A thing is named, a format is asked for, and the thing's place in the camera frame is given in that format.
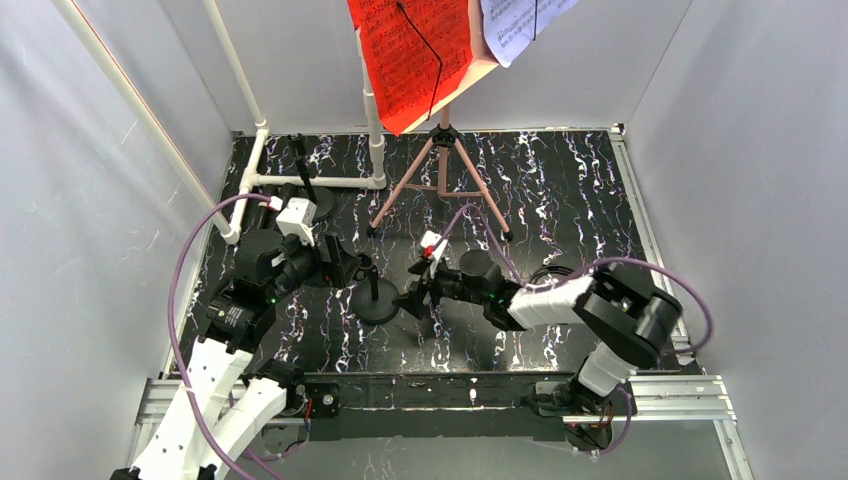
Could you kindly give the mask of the black microphone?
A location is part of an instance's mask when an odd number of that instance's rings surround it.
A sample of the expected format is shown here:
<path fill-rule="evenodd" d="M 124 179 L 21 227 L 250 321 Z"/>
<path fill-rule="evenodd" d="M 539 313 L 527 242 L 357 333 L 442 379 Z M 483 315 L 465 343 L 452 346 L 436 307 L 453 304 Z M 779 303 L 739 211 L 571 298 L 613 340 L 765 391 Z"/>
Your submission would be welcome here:
<path fill-rule="evenodd" d="M 244 232 L 272 228 L 278 210 L 271 208 L 265 201 L 257 201 L 245 210 Z"/>
<path fill-rule="evenodd" d="M 280 199 L 282 209 L 288 204 L 291 198 L 297 197 L 300 187 L 294 184 L 286 183 L 278 188 L 275 196 Z"/>

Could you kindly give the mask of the pink tripod music stand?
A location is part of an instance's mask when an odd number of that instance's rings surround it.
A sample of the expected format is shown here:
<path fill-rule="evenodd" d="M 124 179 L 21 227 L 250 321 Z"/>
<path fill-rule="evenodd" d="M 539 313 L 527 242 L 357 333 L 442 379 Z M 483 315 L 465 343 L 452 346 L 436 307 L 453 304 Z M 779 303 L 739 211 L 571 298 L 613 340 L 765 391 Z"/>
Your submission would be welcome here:
<path fill-rule="evenodd" d="M 471 37 L 473 61 L 462 79 L 459 88 L 444 100 L 440 101 L 437 110 L 427 120 L 423 120 L 404 133 L 413 132 L 417 127 L 430 119 L 437 122 L 430 130 L 424 146 L 414 157 L 404 175 L 397 181 L 388 199 L 381 209 L 369 222 L 366 228 L 367 236 L 373 236 L 384 217 L 389 213 L 400 193 L 414 188 L 413 176 L 429 160 L 437 159 L 437 177 L 429 184 L 420 185 L 422 191 L 433 191 L 441 198 L 480 198 L 494 214 L 506 241 L 512 241 L 514 233 L 497 202 L 492 196 L 486 181 L 478 167 L 471 160 L 463 144 L 459 131 L 452 123 L 451 106 L 462 94 L 474 84 L 493 72 L 498 62 L 489 51 L 483 38 L 483 15 L 480 2 L 469 3 L 469 18 L 471 22 Z"/>

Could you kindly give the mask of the red sheet music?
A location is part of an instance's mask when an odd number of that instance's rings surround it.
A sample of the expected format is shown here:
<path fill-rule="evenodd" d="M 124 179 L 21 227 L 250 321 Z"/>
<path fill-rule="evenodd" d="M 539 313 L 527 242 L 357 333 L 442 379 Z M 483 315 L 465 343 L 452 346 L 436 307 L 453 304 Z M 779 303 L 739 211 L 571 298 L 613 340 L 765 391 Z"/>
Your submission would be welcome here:
<path fill-rule="evenodd" d="M 467 1 L 347 2 L 380 121 L 400 135 L 455 92 L 473 61 Z"/>

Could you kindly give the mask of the white sheet music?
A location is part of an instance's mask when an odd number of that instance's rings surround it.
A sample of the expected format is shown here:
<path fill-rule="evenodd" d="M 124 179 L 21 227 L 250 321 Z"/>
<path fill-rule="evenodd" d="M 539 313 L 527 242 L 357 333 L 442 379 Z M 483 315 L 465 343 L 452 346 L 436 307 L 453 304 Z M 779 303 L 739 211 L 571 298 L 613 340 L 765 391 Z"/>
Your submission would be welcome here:
<path fill-rule="evenodd" d="M 509 68 L 556 18 L 578 0 L 482 0 L 483 37 L 499 65 Z"/>

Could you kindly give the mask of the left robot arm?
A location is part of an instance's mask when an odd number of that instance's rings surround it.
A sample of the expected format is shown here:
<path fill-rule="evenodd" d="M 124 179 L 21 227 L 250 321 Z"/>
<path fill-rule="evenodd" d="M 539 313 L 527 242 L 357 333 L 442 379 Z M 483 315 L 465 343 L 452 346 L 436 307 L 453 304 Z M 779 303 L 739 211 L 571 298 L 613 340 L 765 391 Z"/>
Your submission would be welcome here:
<path fill-rule="evenodd" d="M 182 383 L 153 438 L 115 479 L 222 479 L 262 428 L 298 396 L 302 370 L 270 359 L 228 403 L 275 323 L 276 307 L 304 286 L 345 288 L 361 264 L 339 236 L 316 240 L 272 229 L 245 234 L 229 279 L 207 309 L 208 325 L 188 360 L 176 359 Z"/>

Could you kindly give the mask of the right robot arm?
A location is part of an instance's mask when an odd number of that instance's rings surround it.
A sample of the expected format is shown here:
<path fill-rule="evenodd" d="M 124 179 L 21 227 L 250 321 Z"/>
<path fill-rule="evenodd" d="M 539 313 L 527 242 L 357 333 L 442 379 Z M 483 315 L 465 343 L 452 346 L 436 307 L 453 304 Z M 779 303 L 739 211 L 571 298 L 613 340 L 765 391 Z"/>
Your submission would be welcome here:
<path fill-rule="evenodd" d="M 657 363 L 682 315 L 678 300 L 622 261 L 571 280 L 526 286 L 507 279 L 483 250 L 466 252 L 456 269 L 423 258 L 409 271 L 415 281 L 393 302 L 417 318 L 426 300 L 448 298 L 481 306 L 484 318 L 502 331 L 581 323 L 598 337 L 598 346 L 568 382 L 523 398 L 541 416 L 604 413 L 619 386 Z"/>

